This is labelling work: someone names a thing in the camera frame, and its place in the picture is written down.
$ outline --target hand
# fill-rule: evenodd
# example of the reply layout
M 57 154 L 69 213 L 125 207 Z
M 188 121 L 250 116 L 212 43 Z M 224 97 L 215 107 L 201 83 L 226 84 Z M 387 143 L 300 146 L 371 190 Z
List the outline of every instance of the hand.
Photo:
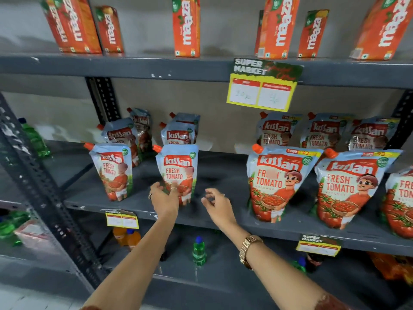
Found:
M 215 188 L 207 188 L 205 192 L 205 197 L 201 199 L 201 202 L 215 225 L 222 230 L 228 225 L 236 224 L 237 221 L 230 200 Z
M 171 184 L 171 191 L 169 195 L 167 195 L 163 192 L 163 187 L 159 184 L 159 182 L 156 182 L 151 186 L 149 194 L 152 194 L 151 201 L 156 213 L 158 214 L 158 218 L 168 216 L 176 219 L 179 208 L 177 183 Z

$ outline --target orange juice box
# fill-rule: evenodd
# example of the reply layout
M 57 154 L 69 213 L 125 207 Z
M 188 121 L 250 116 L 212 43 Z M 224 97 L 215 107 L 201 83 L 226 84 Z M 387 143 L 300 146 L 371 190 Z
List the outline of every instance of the orange juice box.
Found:
M 56 6 L 53 0 L 40 0 L 43 13 L 48 20 L 50 30 L 52 31 L 54 40 L 61 52 L 70 52 L 69 42 L 67 40 L 66 31 L 63 28 L 60 21 L 59 14 L 57 13 Z
M 199 0 L 172 0 L 175 56 L 199 57 Z
M 300 0 L 266 0 L 258 57 L 286 59 Z
M 101 53 L 95 23 L 87 0 L 54 0 L 74 53 Z
M 350 57 L 357 60 L 391 59 L 412 15 L 412 0 L 377 0 L 364 18 Z
M 261 37 L 261 26 L 262 26 L 262 17 L 264 16 L 264 11 L 259 11 L 259 21 L 258 21 L 258 30 L 257 30 L 257 38 L 255 40 L 255 57 L 258 56 L 258 48 L 259 48 L 259 39 Z
M 95 12 L 103 50 L 123 53 L 121 29 L 116 9 L 108 5 L 102 5 L 95 7 Z
M 327 23 L 329 10 L 309 11 L 306 23 L 301 33 L 298 57 L 316 57 L 325 25 Z

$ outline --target orange spout cap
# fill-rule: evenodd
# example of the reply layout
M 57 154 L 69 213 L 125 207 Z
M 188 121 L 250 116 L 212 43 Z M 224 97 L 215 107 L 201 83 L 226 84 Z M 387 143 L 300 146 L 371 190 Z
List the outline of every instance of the orange spout cap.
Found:
M 83 145 L 87 150 L 92 150 L 93 149 L 93 147 L 95 146 L 95 144 L 93 144 L 93 143 L 85 143 L 84 145 Z
M 308 113 L 307 116 L 308 116 L 308 119 L 315 119 L 316 118 L 316 115 L 313 112 Z
M 158 145 L 154 145 L 152 147 L 152 149 L 156 152 L 156 153 L 160 153 L 162 151 L 162 147 L 158 146 Z
M 262 147 L 262 146 L 260 146 L 259 144 L 255 143 L 255 144 L 252 145 L 252 150 L 253 150 L 255 153 L 260 154 L 262 151 L 264 151 L 264 147 Z
M 328 157 L 329 159 L 333 159 L 336 156 L 338 156 L 338 152 L 334 151 L 331 148 L 327 148 L 326 150 L 324 150 L 324 154 L 326 157 Z

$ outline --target person's left hand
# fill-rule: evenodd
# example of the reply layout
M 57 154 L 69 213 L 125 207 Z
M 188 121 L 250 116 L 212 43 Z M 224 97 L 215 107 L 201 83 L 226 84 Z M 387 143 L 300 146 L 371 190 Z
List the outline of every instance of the person's left hand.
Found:
M 171 184 L 171 191 L 169 195 L 163 192 L 163 187 L 159 182 L 151 186 L 149 192 L 153 207 L 158 214 L 158 218 L 162 216 L 172 216 L 176 219 L 179 208 L 179 193 L 178 183 Z

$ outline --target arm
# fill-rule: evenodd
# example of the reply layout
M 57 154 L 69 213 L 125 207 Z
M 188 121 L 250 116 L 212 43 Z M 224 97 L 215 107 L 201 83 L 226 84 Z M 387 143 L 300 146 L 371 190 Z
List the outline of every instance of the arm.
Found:
M 250 233 L 237 224 L 230 200 L 217 189 L 209 188 L 201 201 L 214 223 L 240 250 Z M 348 309 L 260 242 L 249 246 L 246 259 L 281 310 Z M 327 307 L 323 307 L 324 302 L 327 302 Z
M 84 306 L 101 310 L 139 309 L 153 272 L 165 249 L 166 241 L 178 216 L 178 189 L 172 184 L 169 195 L 159 183 L 151 186 L 152 204 L 158 220 L 139 244 L 106 277 Z

